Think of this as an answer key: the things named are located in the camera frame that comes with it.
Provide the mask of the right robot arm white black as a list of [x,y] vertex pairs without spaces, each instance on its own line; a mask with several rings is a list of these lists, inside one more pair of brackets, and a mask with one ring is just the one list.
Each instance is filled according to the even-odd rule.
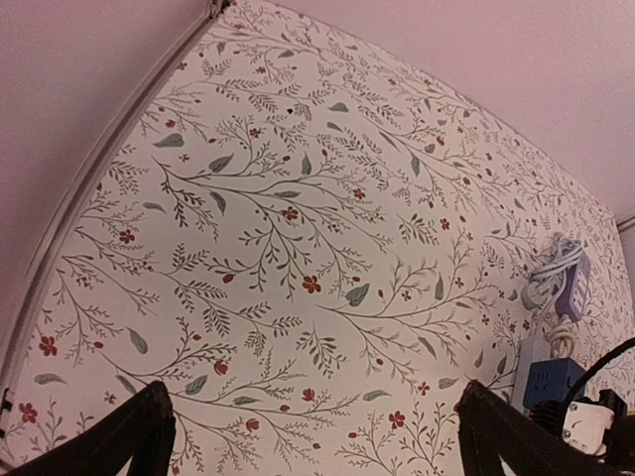
[[600,370],[633,348],[630,338],[587,370],[569,358],[533,364],[523,398],[531,421],[572,448],[628,475],[634,473],[634,414],[612,389],[600,390],[596,398],[587,396],[585,390]]

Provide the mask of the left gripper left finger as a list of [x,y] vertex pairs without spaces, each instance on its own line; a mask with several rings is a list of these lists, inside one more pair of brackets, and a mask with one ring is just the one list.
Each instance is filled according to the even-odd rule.
[[176,418],[166,385],[148,384],[83,434],[8,473],[20,475],[166,475]]

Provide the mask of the blue cube socket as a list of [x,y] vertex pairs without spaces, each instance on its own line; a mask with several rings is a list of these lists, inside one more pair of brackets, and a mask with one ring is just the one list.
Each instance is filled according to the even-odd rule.
[[523,406],[530,409],[544,401],[561,402],[585,369],[572,358],[534,362],[529,369]]

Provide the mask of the purple power strip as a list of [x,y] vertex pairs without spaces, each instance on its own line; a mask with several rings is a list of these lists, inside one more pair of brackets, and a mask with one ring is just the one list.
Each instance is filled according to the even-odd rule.
[[564,288],[555,301],[558,317],[579,322],[589,297],[591,263],[584,251],[577,261],[565,268]]

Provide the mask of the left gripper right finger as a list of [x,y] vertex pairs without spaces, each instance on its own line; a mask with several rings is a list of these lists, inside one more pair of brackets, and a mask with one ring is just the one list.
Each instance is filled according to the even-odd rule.
[[609,454],[598,459],[575,449],[513,409],[478,381],[457,404],[458,441],[465,475],[632,475],[634,418],[616,423]]

